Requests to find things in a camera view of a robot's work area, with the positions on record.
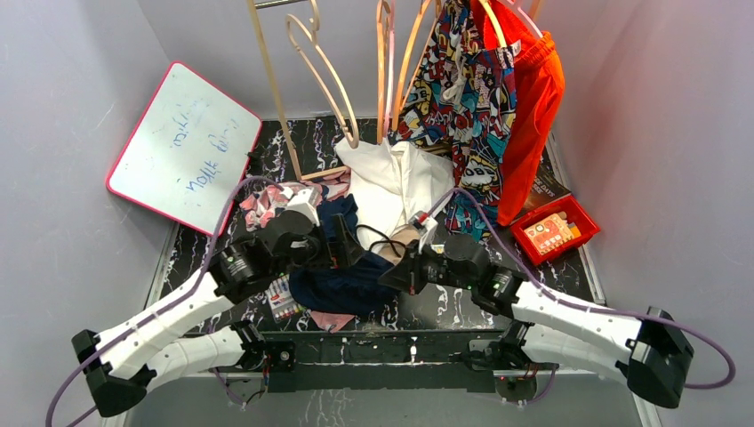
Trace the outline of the navy blue shorts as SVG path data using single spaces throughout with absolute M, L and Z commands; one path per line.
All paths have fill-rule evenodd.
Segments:
M 398 290 L 378 283 L 393 264 L 370 251 L 345 269 L 300 269 L 289 275 L 293 299 L 304 307 L 336 314 L 367 316 L 382 310 Z

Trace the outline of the orange hanger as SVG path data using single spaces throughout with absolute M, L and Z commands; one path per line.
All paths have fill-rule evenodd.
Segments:
M 409 65 L 411 64 L 411 60 L 413 57 L 413 51 L 415 50 L 415 47 L 417 45 L 417 40 L 419 39 L 420 30 L 422 22 L 424 21 L 425 16 L 428 14 L 431 8 L 434 8 L 435 11 L 435 17 L 439 15 L 439 10 L 441 8 L 441 2 L 440 1 L 421 1 L 420 6 L 417 10 L 417 13 L 415 14 L 415 17 L 413 19 L 413 25 L 411 27 L 410 32 L 408 33 L 407 40 L 405 43 L 405 47 L 402 49 L 397 48 L 397 40 L 396 40 L 396 11 L 397 11 L 397 2 L 396 2 L 396 8 L 395 8 L 395 67 L 394 67 L 394 98 L 392 101 L 392 115 L 391 119 L 389 121 L 389 132 L 395 132 L 398 127 L 398 119 L 400 116 L 400 113 L 402 112 L 404 105 L 406 104 L 407 96 L 410 91 L 410 85 L 412 84 L 412 81 L 415 77 L 415 75 L 409 76 Z M 377 24 L 376 24 L 376 17 L 375 17 L 375 27 L 377 32 L 377 62 L 378 62 L 378 30 L 377 30 Z M 386 140 L 382 143 L 378 142 L 378 133 L 380 132 L 381 125 L 378 121 L 378 115 L 380 113 L 380 108 L 378 107 L 378 77 L 377 77 L 377 131 L 376 131 L 376 138 L 377 143 L 382 144 L 388 141 L 388 133 Z

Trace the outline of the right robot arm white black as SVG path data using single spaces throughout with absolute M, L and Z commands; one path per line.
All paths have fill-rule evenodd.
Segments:
M 570 367 L 622 383 L 658 407 L 680 403 L 694 349 L 664 310 L 649 310 L 655 320 L 620 316 L 538 287 L 461 235 L 449 237 L 441 251 L 414 240 L 378 282 L 406 294 L 428 285 L 468 290 L 483 311 L 507 318 L 501 338 L 472 340 L 466 351 L 454 355 L 474 370 Z

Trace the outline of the pink patterned shorts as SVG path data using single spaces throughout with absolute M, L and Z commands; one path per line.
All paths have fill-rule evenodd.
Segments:
M 324 202 L 344 198 L 349 194 L 351 170 L 347 167 L 312 181 L 287 181 L 275 185 L 265 185 L 252 191 L 239 207 L 248 231 L 263 228 L 276 214 L 287 207 L 289 202 L 304 190 L 312 192 L 312 205 L 319 208 Z

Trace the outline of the beige wooden hanger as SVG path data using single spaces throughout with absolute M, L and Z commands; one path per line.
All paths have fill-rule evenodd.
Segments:
M 317 87 L 329 104 L 346 142 L 356 149 L 360 133 L 348 92 L 341 77 L 318 42 L 320 12 L 315 0 L 307 1 L 311 16 L 307 22 L 292 13 L 285 16 L 285 30 L 292 48 L 299 54 Z

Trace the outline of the comic print shorts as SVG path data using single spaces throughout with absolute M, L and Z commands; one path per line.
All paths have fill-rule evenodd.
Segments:
M 516 118 L 519 44 L 486 49 L 468 1 L 443 3 L 418 73 L 400 109 L 394 141 L 450 147 L 453 177 L 467 196 L 445 209 L 445 226 L 475 240 L 490 235 L 501 201 L 503 154 Z

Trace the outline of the orange shorts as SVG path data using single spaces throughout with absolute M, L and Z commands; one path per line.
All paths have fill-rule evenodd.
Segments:
M 497 222 L 509 225 L 521 213 L 533 186 L 566 82 L 551 33 L 543 30 L 537 36 L 505 3 L 489 4 L 506 42 L 520 43 L 514 61 L 516 117 L 501 164 L 503 181 L 497 213 Z

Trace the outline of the pink hanger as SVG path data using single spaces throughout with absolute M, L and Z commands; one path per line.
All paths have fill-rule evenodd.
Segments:
M 389 121 L 392 115 L 394 98 L 395 67 L 395 1 L 380 1 L 377 8 L 376 24 L 378 36 L 378 121 L 381 129 L 378 142 L 386 140 Z

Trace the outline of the yellow hanger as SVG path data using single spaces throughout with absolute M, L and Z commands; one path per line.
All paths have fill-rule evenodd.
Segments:
M 483 29 L 485 47 L 487 49 L 507 47 L 508 40 L 506 39 L 501 23 L 498 20 L 493 1 L 479 0 L 478 2 L 484 11 L 484 18 L 481 19 L 481 27 Z

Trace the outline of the colour marker pack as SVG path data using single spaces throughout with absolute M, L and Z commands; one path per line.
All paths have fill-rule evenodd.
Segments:
M 290 276 L 276 278 L 264 292 L 273 320 L 276 323 L 302 314 L 306 308 L 294 298 L 290 287 Z

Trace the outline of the red plastic bin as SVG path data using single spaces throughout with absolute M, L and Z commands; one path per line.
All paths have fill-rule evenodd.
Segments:
M 601 231 L 572 195 L 532 210 L 510 229 L 533 265 L 554 261 L 585 245 Z

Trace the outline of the dark book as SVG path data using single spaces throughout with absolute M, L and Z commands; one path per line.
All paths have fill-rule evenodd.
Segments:
M 553 172 L 540 165 L 519 215 L 528 214 L 571 193 L 570 189 L 557 180 Z

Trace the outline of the pink framed whiteboard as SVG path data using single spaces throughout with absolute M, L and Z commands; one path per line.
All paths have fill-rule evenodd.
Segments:
M 166 70 L 106 179 L 119 197 L 211 235 L 261 119 L 182 62 Z

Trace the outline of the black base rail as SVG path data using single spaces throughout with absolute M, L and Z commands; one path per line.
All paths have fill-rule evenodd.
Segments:
M 262 337 L 251 327 L 167 345 L 135 375 L 146 391 L 183 377 L 217 369 L 260 373 L 269 391 L 459 389 L 493 391 L 493 377 L 575 368 L 560 355 L 536 356 L 534 341 L 517 328 L 507 331 L 377 333 L 283 333 Z

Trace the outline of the wooden rack frame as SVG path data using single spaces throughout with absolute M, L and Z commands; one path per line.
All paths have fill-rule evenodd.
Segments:
M 343 165 L 336 166 L 330 169 L 325 169 L 318 172 L 314 172 L 314 173 L 304 174 L 301 171 L 301 163 L 298 157 L 298 151 L 296 149 L 295 143 L 293 142 L 293 138 L 290 133 L 288 122 L 285 116 L 285 108 L 284 108 L 284 104 L 282 102 L 282 98 L 279 92 L 279 87 L 278 87 L 277 79 L 276 79 L 276 73 L 273 68 L 271 58 L 269 56 L 269 49 L 267 47 L 267 43 L 264 37 L 262 25 L 261 25 L 261 19 L 258 13 L 259 9 L 277 7 L 277 6 L 285 5 L 285 4 L 293 4 L 293 1 L 269 1 L 269 2 L 263 2 L 262 4 L 256 4 L 253 0 L 246 0 L 245 2 L 246 2 L 246 6 L 247 6 L 247 9 L 251 18 L 251 22 L 253 25 L 253 30 L 254 30 L 254 34 L 257 40 L 257 45 L 259 47 L 259 51 L 261 54 L 261 59 L 263 62 L 264 70 L 267 75 L 269 89 L 273 96 L 274 105 L 277 111 L 278 123 L 281 126 L 281 131 L 284 136 L 286 150 L 291 159 L 291 163 L 293 166 L 293 171 L 295 173 L 296 180 L 297 181 L 314 181 L 320 178 L 325 178 L 331 175 L 335 175 L 337 173 L 343 173 L 347 171 L 348 168 Z

